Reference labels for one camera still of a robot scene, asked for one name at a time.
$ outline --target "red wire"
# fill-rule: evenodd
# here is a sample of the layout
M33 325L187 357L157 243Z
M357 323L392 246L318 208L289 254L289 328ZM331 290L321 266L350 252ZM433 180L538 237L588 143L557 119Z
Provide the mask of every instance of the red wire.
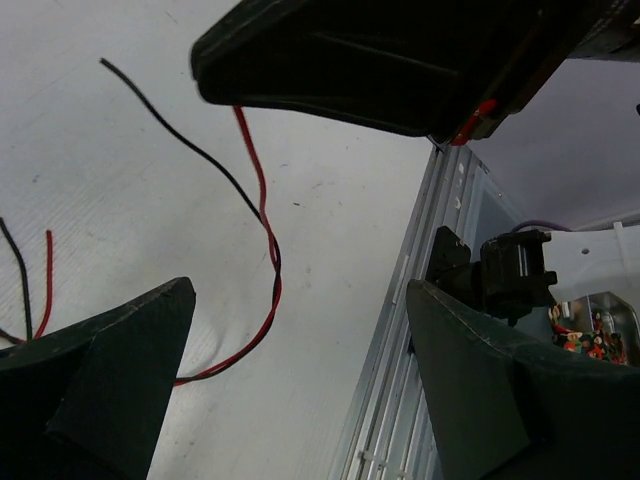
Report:
M262 170L262 165L260 164L260 159L258 158L258 153L256 152L256 148L253 144L253 140L251 139L251 133L249 131L249 125L247 124L247 119L244 116L244 112L241 107L233 107L233 112L236 115L236 119L238 120L238 125L240 126L240 131L242 132L242 138L244 139L244 143L249 151L249 157L251 157L251 162L253 163L253 167L258 176L258 183L260 185L260 220L262 221L262 225L267 232L267 238L269 240L269 256L271 257L271 263L273 267L278 270L280 265L280 259L276 253L275 248L275 236L273 234L273 230L271 229L271 224L269 223L269 219L267 217L266 212L266 204L267 204L267 182L264 177L264 171ZM258 330L258 333L251 339L249 343L247 343L241 350L237 353L233 354L226 360L223 360L216 365L203 370L202 372L191 377L192 379L197 379L198 377L210 376L215 374L217 371L225 369L242 357L244 357L247 353L253 350L265 337L271 326L273 325L273 319L276 315L276 310L278 309L278 304L280 303L280 297L282 296L282 282L278 281L276 283L276 293L271 302L271 310L267 315L262 327ZM189 383L189 380L178 380L175 382L175 386L184 385L185 383Z
M36 331L34 340L40 338L47 328L51 317L51 307L53 306L53 232L47 230L47 300L44 307L42 322Z

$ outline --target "white table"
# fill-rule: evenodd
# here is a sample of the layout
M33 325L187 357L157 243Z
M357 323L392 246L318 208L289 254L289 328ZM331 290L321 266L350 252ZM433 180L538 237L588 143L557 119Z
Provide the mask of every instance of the white table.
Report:
M122 68L257 199L231 109L202 102L188 70L193 41L233 3L3 5L0 215L26 257L36 322L51 228L50 330L180 275L198 292L181 373L235 352L259 328L273 276L261 227L98 63ZM269 181L283 301L254 353L174 391L149 478L326 478L431 151L426 140L301 114L247 116ZM22 335L5 246L0 272L0 325Z

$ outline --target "scratch mark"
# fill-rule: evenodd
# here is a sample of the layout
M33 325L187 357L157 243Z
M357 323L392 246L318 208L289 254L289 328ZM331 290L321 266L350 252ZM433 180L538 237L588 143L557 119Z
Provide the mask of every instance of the scratch mark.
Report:
M167 17L169 17L171 20L173 20L173 23L175 23L176 25L178 25L178 21L173 17L173 15L171 15L169 12L167 12L165 10L165 12L167 14Z

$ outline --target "table surface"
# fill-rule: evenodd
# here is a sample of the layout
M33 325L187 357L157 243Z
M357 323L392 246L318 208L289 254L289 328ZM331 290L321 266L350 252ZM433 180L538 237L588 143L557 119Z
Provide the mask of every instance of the table surface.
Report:
M257 199L228 107L188 70L234 2L8 0L0 16L0 215L50 330L176 276L197 308L181 373L235 352L269 308L266 236L227 181L170 137L122 68ZM266 341L218 378L174 391L149 478L324 479L360 375L430 144L291 112L247 111L269 183L284 296ZM18 269L0 246L0 325L22 335Z

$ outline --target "purple cable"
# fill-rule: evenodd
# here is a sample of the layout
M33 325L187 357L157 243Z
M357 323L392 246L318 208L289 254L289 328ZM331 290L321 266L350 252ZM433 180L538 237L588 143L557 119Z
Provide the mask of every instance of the purple cable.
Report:
M526 222L519 223L515 227L511 229L511 233L519 232L523 228L527 227L542 227L547 228L549 230L557 230L560 232L572 232L570 228L563 227L562 225L558 225L557 223L547 222L545 220L528 220Z

